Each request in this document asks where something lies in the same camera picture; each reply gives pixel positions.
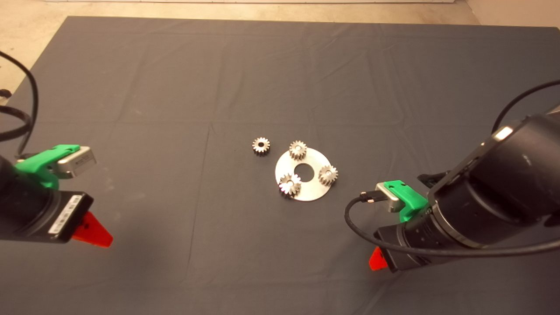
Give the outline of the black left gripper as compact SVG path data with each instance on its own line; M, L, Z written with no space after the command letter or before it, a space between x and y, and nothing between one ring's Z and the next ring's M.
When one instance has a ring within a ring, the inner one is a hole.
M44 221L44 242L54 244L75 241L108 249L113 236L88 212L94 198L86 192L53 191Z

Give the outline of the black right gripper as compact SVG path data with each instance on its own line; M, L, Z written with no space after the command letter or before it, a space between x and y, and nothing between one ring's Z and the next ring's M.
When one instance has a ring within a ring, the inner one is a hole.
M455 241L439 228L431 210L422 210L405 223L380 227L376 237L382 241L414 249L455 249ZM428 265L449 263L454 257L408 255L376 247L369 258L372 271L389 268L392 273Z

